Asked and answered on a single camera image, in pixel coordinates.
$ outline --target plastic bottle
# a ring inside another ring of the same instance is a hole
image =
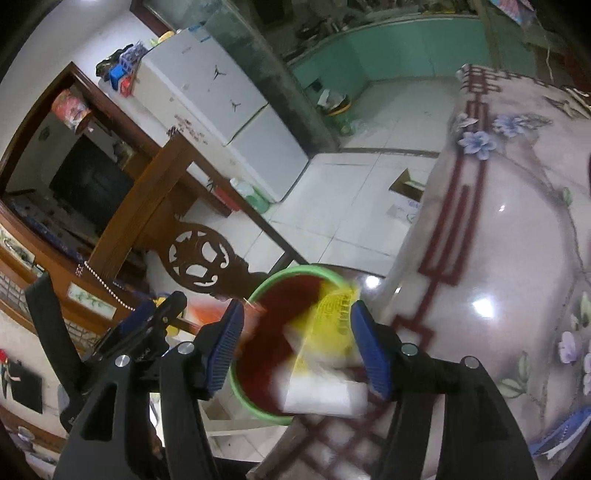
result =
[[[234,178],[230,180],[230,185],[232,185],[234,190],[236,190],[258,213],[263,214],[269,209],[269,202],[267,202],[267,200],[265,200],[248,182]]]

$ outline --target red container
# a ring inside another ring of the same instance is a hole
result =
[[[236,361],[236,378],[248,399],[266,412],[285,415],[271,392],[275,368],[294,353],[285,339],[283,328],[318,303],[324,281],[313,275],[284,278],[257,299],[266,312]]]
[[[92,118],[92,110],[68,89],[62,90],[53,100],[51,111],[76,135],[87,127]]]
[[[226,206],[234,211],[234,212],[239,212],[240,211],[240,206],[230,198],[230,196],[224,192],[220,187],[215,187],[213,189],[214,194],[216,195],[217,198],[219,198],[223,203],[226,204]]]

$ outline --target decorative tile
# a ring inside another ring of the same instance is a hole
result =
[[[87,309],[92,310],[98,315],[101,315],[102,317],[105,317],[109,320],[113,319],[115,312],[117,311],[116,307],[109,305],[104,300],[101,300],[99,297],[87,292],[75,283],[70,283],[67,296],[70,300],[74,300],[76,303],[79,303],[83,307],[86,307]]]

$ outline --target tile floor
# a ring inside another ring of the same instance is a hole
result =
[[[440,152],[459,87],[454,77],[374,82],[353,103],[356,132],[341,146]]]
[[[392,154],[320,154],[279,205],[264,215],[267,221],[310,263],[320,262],[386,275],[394,263],[410,224],[388,213],[388,191],[408,168],[411,178],[425,183],[435,159]],[[184,218],[224,235],[251,271],[268,271],[282,250],[242,212],[224,218],[196,202]],[[158,292],[181,289],[164,271],[160,260],[147,256],[148,281]],[[185,290],[189,299],[199,296]],[[229,382],[216,398],[233,419],[252,418],[232,394]],[[281,437],[285,427],[210,440],[215,455],[260,461]]]
[[[354,107],[363,131],[346,147],[403,148],[439,152],[458,92],[456,79],[414,79],[371,85]],[[387,275],[410,228],[391,212],[389,186],[408,168],[426,183],[434,158],[388,153],[319,154],[312,159],[288,197],[273,205],[265,219],[310,263],[344,265]],[[203,223],[226,237],[250,271],[269,271],[282,250],[244,213],[224,218],[196,202],[184,218]],[[157,292],[181,289],[160,260],[147,256],[148,281]],[[184,290],[189,299],[199,296]],[[229,382],[216,399],[233,419],[252,418],[232,394]],[[210,440],[215,455],[260,461],[285,427]]]

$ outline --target yellow packet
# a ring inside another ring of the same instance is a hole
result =
[[[333,367],[345,365],[355,346],[349,315],[359,290],[325,282],[320,287],[320,298],[306,314],[289,324],[286,336],[298,352],[298,359]]]

